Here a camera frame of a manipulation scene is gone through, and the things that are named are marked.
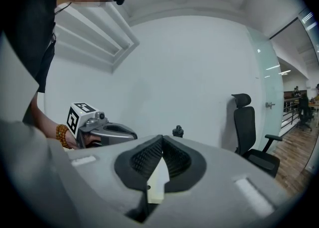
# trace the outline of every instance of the hand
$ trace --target hand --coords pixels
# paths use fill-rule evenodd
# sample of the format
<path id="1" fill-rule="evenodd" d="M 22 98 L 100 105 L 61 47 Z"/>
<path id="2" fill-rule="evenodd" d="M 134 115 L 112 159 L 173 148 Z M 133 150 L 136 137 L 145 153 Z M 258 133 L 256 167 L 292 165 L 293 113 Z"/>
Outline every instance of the hand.
<path id="1" fill-rule="evenodd" d="M 75 138 L 73 137 L 70 131 L 67 131 L 65 133 L 65 140 L 68 146 L 71 147 L 72 149 L 79 149 L 76 144 Z M 90 144 L 92 141 L 101 141 L 101 137 L 84 134 L 84 143 L 86 146 Z"/>

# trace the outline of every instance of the wrist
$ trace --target wrist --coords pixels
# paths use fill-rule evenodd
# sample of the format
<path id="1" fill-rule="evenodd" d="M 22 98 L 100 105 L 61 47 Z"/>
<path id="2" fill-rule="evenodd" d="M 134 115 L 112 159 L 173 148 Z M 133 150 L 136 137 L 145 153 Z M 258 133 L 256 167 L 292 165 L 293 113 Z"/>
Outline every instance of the wrist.
<path id="1" fill-rule="evenodd" d="M 71 132 L 68 130 L 66 133 L 65 133 L 65 140 L 66 142 L 75 142 L 75 138 L 73 137 L 73 135 L 71 134 Z"/>
<path id="2" fill-rule="evenodd" d="M 64 124 L 59 124 L 56 126 L 56 139 L 60 141 L 63 147 L 69 148 L 68 143 L 66 141 L 66 134 L 68 132 L 68 128 Z"/>

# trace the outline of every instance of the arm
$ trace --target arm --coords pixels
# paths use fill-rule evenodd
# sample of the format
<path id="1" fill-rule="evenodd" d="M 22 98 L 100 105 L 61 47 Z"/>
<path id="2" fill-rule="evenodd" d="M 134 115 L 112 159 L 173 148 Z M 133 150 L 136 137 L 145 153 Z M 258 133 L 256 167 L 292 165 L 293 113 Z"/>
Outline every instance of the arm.
<path id="1" fill-rule="evenodd" d="M 40 131 L 42 131 L 47 138 L 55 138 L 56 126 L 58 124 L 53 122 L 51 119 L 49 119 L 38 108 L 37 97 L 38 97 L 38 94 L 36 93 L 31 101 L 31 112 L 34 118 L 35 126 Z M 65 139 L 71 148 L 77 149 L 75 138 L 72 136 L 72 134 L 69 131 L 66 132 Z"/>

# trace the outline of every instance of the beaded bracelet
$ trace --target beaded bracelet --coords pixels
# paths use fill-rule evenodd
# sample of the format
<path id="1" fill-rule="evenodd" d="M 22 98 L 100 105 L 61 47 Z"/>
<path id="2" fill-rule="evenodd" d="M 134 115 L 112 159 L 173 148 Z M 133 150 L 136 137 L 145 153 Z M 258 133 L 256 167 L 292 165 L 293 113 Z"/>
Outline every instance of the beaded bracelet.
<path id="1" fill-rule="evenodd" d="M 56 139 L 59 140 L 64 148 L 71 149 L 65 140 L 65 133 L 68 131 L 68 127 L 64 124 L 56 126 Z"/>

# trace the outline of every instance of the glass door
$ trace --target glass door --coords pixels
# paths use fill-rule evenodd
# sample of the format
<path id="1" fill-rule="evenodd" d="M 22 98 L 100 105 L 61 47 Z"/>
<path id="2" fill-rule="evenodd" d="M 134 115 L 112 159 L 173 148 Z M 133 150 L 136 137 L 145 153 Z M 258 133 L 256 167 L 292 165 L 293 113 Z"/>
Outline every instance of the glass door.
<path id="1" fill-rule="evenodd" d="M 264 85 L 265 92 L 263 97 L 265 121 L 264 125 L 261 124 L 260 131 L 256 131 L 258 138 L 254 145 L 255 149 L 262 151 L 268 142 L 265 135 L 278 136 L 280 132 L 284 111 L 284 87 L 278 58 L 270 40 L 257 30 L 247 29 L 259 64 L 261 84 Z M 272 143 L 268 152 L 273 150 L 276 143 L 276 141 Z"/>

